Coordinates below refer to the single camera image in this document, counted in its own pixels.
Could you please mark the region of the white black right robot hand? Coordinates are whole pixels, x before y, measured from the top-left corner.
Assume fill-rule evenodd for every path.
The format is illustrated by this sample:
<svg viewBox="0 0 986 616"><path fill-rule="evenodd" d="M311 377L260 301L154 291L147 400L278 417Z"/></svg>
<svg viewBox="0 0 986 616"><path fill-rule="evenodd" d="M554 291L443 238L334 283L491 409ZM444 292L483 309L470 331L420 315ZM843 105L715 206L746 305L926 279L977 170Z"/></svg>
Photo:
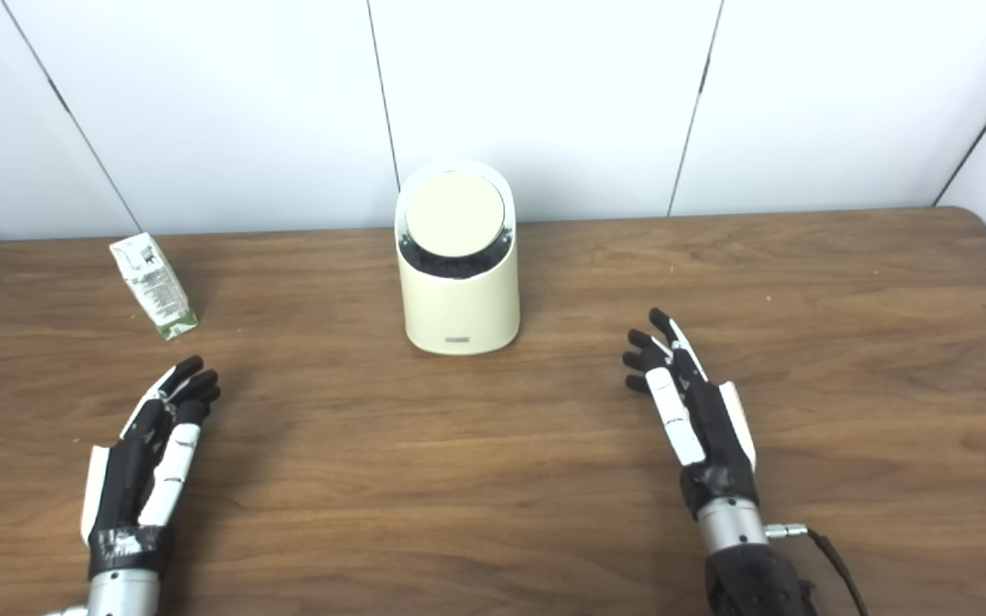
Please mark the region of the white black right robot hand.
<svg viewBox="0 0 986 616"><path fill-rule="evenodd" d="M650 308L661 333L631 329L622 355L627 388L650 397L680 461L680 492L693 518L716 500L759 504L756 452L734 383L709 379L692 344L665 311Z"/></svg>

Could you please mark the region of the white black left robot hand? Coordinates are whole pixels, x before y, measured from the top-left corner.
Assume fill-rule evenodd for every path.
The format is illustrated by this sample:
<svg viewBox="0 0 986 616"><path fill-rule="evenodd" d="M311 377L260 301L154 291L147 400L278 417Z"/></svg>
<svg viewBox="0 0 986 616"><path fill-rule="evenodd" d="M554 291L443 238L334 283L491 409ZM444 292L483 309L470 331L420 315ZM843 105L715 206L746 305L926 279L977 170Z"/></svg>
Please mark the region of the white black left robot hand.
<svg viewBox="0 0 986 616"><path fill-rule="evenodd" d="M118 570L164 578L175 551L171 521L220 394L217 372L189 356L141 395L115 444L94 446L80 523L89 580Z"/></svg>

